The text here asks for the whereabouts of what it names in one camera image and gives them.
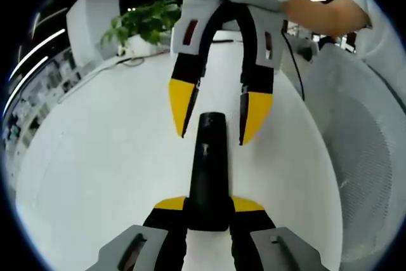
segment white tabletop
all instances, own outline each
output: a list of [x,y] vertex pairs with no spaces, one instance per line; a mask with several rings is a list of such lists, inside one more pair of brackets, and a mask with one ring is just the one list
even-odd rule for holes
[[[23,160],[16,204],[29,236],[55,270],[84,270],[98,250],[153,206],[188,195],[199,115],[226,114],[232,194],[264,205],[337,271],[343,225],[336,178],[320,133],[283,72],[258,136],[240,147],[242,46],[211,48],[188,131],[176,136],[169,55],[106,70],[57,105]],[[191,232],[184,270],[235,270],[228,232]]]

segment potted plant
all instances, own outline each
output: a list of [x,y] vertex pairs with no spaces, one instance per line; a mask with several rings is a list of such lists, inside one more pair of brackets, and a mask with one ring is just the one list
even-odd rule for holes
[[175,1],[154,1],[113,18],[101,43],[116,38],[120,44],[119,55],[122,55],[121,51],[133,56],[153,55],[163,39],[170,39],[171,29],[180,15],[180,7]]

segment white table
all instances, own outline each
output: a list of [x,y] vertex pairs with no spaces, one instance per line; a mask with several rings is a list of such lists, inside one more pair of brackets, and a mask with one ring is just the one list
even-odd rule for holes
[[[342,219],[331,161],[286,76],[258,136],[240,147],[240,44],[216,44],[184,139],[176,136],[169,55],[106,70],[57,105],[23,160],[16,204],[29,236],[55,270],[84,270],[98,250],[153,206],[188,195],[199,115],[226,114],[232,194],[264,205],[337,271]],[[184,270],[235,270],[226,233],[189,232]]]

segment black cylindrical object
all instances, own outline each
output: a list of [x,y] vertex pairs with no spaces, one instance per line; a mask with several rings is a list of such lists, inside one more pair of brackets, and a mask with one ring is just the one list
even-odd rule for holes
[[190,195],[186,201],[188,228],[225,231],[232,201],[228,193],[228,151],[225,115],[200,115],[193,159]]

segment yellow fingertip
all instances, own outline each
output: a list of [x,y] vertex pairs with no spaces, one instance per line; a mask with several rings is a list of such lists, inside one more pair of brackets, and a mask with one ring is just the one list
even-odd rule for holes
[[264,207],[255,201],[232,196],[236,212],[262,211]]
[[269,93],[248,92],[248,115],[242,144],[254,138],[271,111],[273,95]]
[[176,198],[170,198],[166,200],[162,200],[160,203],[155,205],[155,209],[176,209],[176,210],[182,210],[183,209],[183,203],[185,202],[185,196],[183,197],[176,197]]
[[179,136],[183,136],[183,127],[194,87],[194,84],[178,79],[171,79],[169,82],[169,98],[176,132]]

